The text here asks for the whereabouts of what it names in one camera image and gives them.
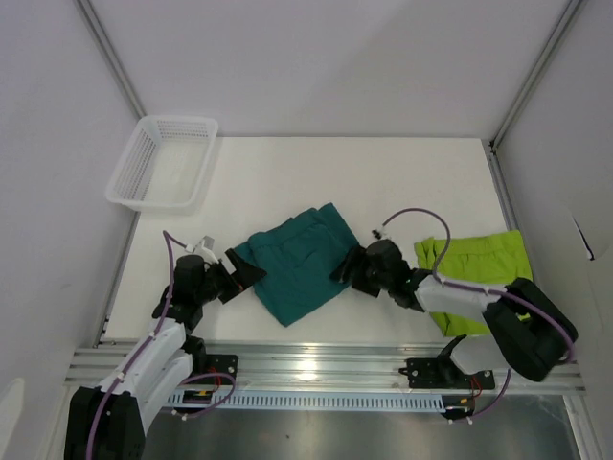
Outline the lime green shorts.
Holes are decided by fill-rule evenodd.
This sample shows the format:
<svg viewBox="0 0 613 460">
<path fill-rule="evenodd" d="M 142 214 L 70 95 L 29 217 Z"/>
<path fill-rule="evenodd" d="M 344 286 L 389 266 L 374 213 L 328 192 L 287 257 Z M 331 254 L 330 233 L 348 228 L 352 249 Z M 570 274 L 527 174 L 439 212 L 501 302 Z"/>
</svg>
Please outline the lime green shorts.
<svg viewBox="0 0 613 460">
<path fill-rule="evenodd" d="M 523 237 L 517 230 L 504 233 L 444 240 L 432 237 L 414 244 L 420 268 L 431 269 L 443 257 L 438 272 L 457 280 L 508 285 L 517 278 L 534 278 Z"/>
</svg>

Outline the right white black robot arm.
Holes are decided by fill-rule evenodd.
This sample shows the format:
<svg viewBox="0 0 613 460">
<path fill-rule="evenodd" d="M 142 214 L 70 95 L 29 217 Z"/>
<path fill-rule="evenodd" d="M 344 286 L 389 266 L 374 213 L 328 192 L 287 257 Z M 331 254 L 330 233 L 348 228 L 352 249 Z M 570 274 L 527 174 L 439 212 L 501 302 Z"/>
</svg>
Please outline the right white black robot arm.
<svg viewBox="0 0 613 460">
<path fill-rule="evenodd" d="M 462 335 L 439 360 L 439 379 L 448 386 L 494 368 L 542 381 L 574 357 L 576 327 L 526 278 L 488 286 L 444 277 L 410 267 L 390 240 L 353 247 L 330 278 L 372 297 L 386 291 L 404 309 L 452 313 L 486 325 L 488 333 Z"/>
</svg>

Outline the teal green shorts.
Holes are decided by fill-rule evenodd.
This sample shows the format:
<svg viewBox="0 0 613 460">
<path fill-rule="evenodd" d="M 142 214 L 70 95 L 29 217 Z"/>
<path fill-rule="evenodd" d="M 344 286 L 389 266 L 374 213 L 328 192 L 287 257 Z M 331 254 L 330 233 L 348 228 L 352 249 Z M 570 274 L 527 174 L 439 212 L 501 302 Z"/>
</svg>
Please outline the teal green shorts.
<svg viewBox="0 0 613 460">
<path fill-rule="evenodd" d="M 351 228 L 328 203 L 253 234 L 235 251 L 266 272 L 254 291 L 269 313 L 288 327 L 349 286 L 330 275 L 356 246 Z"/>
</svg>

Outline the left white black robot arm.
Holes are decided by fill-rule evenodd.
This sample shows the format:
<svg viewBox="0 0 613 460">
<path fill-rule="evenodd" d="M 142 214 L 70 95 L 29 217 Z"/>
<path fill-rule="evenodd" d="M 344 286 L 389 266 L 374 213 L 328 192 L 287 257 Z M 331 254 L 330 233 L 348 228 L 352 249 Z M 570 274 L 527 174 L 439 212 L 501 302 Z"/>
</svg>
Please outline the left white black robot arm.
<svg viewBox="0 0 613 460">
<path fill-rule="evenodd" d="M 170 258 L 169 284 L 145 336 L 110 375 L 72 396 L 65 458 L 139 459 L 152 422 L 177 387 L 203 380 L 236 385 L 235 372 L 212 367 L 203 339 L 193 330 L 207 303 L 227 303 L 267 273 L 233 249 L 225 252 L 232 271 L 211 255 Z"/>
</svg>

